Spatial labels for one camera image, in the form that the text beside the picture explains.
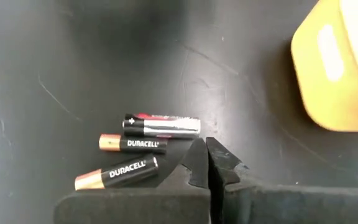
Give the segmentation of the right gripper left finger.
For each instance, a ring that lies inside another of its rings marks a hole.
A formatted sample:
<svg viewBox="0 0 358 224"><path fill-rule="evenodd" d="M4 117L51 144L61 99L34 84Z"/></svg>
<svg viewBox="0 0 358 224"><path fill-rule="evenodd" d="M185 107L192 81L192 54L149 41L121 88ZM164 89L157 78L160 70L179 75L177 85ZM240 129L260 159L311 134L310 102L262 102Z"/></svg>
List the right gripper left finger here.
<svg viewBox="0 0 358 224"><path fill-rule="evenodd" d="M63 197L54 224L209 224L208 150L203 139L171 140L158 174L116 189Z"/></svg>

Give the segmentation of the silver Energizer battery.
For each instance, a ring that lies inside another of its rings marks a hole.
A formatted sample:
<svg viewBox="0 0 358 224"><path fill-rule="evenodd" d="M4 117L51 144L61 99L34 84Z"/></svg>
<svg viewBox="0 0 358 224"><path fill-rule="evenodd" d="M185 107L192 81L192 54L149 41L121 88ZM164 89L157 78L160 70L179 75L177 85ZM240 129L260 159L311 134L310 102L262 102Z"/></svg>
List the silver Energizer battery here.
<svg viewBox="0 0 358 224"><path fill-rule="evenodd" d="M182 116L126 114L122 128L127 136L194 139L200 135L201 121Z"/></svg>

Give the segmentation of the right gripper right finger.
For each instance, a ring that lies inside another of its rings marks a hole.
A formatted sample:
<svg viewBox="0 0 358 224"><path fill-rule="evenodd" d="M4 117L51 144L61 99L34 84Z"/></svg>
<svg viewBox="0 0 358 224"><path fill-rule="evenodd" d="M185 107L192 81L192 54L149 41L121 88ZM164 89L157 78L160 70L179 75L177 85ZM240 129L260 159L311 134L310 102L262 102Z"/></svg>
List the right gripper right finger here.
<svg viewBox="0 0 358 224"><path fill-rule="evenodd" d="M272 184L215 138L206 147L212 224L358 224L358 188Z"/></svg>

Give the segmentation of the yellow plastic bin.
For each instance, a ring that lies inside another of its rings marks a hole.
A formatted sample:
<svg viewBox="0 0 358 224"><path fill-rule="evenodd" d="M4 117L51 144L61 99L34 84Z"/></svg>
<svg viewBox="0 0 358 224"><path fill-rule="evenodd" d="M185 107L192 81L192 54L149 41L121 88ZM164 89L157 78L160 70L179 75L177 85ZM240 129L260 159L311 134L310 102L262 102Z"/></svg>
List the yellow plastic bin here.
<svg viewBox="0 0 358 224"><path fill-rule="evenodd" d="M295 31L291 56L308 116L358 132L358 0L318 0Z"/></svg>

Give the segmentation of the black copper Duracell battery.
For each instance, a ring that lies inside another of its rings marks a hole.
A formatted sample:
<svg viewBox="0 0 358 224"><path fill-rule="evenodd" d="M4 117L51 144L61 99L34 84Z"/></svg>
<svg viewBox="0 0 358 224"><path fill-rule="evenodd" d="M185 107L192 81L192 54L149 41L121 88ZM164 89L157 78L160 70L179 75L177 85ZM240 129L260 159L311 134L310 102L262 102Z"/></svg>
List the black copper Duracell battery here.
<svg viewBox="0 0 358 224"><path fill-rule="evenodd" d="M99 137L99 148L102 151L165 154L168 141L159 138L138 138L118 134L102 134Z"/></svg>
<svg viewBox="0 0 358 224"><path fill-rule="evenodd" d="M139 182L158 174L159 164L153 154L94 170L75 179L75 190L107 189Z"/></svg>

